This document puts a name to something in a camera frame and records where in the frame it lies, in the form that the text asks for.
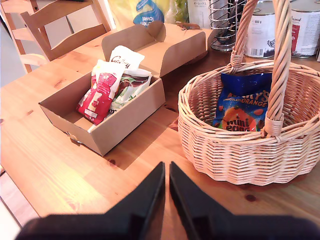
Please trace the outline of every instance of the wooden table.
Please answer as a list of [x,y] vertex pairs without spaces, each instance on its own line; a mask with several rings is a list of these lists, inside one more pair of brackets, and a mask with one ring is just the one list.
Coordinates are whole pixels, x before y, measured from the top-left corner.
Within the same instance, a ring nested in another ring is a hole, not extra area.
[[[320,165],[287,184],[259,187],[214,181],[185,158],[178,133],[178,91],[203,72],[226,65],[230,53],[209,51],[197,63],[163,77],[166,103],[106,156],[72,143],[38,102],[91,71],[104,59],[98,37],[1,89],[1,164],[40,216],[103,213],[118,203],[160,162],[166,164],[163,239],[186,239],[169,195],[169,163],[175,161],[212,198],[234,214],[290,214],[320,226]],[[320,71],[315,58],[293,59]]]

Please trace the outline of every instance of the basket handle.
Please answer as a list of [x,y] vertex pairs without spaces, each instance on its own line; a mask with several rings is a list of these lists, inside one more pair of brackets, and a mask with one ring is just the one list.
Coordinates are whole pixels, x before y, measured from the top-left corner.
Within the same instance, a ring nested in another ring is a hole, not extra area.
[[[258,0],[247,0],[244,5],[235,46],[231,53],[231,72],[241,67],[249,23]],[[262,134],[279,136],[282,131],[285,91],[289,77],[292,44],[292,14],[290,0],[273,0],[275,10],[275,53],[272,71],[271,91],[268,98],[268,110]]]

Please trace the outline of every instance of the floor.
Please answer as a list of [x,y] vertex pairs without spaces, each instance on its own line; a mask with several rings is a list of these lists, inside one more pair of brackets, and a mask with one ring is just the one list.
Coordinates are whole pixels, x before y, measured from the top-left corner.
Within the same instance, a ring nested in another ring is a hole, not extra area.
[[[0,85],[25,75],[15,45],[0,24]],[[0,239],[14,240],[29,220],[39,217],[7,173],[0,176]]]

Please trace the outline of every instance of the chocolate orange mini eggs bag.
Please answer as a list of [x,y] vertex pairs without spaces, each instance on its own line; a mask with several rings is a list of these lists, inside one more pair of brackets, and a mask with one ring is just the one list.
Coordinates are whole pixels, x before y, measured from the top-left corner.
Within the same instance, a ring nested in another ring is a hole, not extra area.
[[217,102],[215,128],[257,132],[265,126],[272,73],[235,76],[222,73],[223,89]]

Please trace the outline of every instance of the red snack packet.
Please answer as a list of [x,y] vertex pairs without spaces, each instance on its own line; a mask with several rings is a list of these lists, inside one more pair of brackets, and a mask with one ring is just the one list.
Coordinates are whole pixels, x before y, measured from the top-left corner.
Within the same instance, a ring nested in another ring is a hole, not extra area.
[[118,90],[120,79],[125,71],[124,64],[99,60],[92,75],[92,87],[79,101],[76,110],[95,125],[101,123],[108,114],[112,100]]

